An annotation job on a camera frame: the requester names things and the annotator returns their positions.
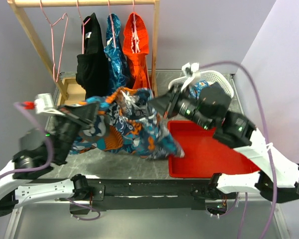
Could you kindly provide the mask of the multicolour patterned shorts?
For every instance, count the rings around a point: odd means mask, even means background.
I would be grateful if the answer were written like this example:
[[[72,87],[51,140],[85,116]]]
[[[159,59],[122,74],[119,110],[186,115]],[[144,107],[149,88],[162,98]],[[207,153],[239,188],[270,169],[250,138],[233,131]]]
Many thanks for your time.
[[[125,151],[147,159],[184,157],[182,147],[160,115],[148,105],[151,99],[153,93],[148,88],[120,87],[109,96],[93,96],[80,102],[81,107],[98,103],[99,111],[94,125],[79,132],[69,153],[99,149],[111,153]]]

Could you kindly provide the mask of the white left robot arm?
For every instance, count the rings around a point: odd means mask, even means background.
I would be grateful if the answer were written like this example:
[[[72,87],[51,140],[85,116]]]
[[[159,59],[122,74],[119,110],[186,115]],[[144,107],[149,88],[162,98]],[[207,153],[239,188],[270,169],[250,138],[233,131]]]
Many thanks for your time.
[[[55,184],[30,183],[51,172],[52,164],[67,163],[79,131],[93,126],[98,108],[98,103],[57,107],[52,131],[36,125],[19,140],[20,151],[0,171],[0,217],[30,203],[55,198],[84,200],[92,194],[86,176],[81,174]]]

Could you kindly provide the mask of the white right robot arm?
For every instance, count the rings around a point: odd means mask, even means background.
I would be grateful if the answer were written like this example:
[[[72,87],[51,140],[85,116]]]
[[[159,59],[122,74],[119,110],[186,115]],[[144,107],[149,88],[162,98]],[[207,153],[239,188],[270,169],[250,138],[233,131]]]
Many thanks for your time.
[[[168,128],[179,140],[183,156],[169,158],[175,178],[208,179],[204,194],[220,198],[230,193],[255,193],[269,201],[299,199],[299,164],[288,160],[265,140],[243,114],[229,110],[231,97],[215,85],[197,98],[173,86],[149,105],[167,118]]]

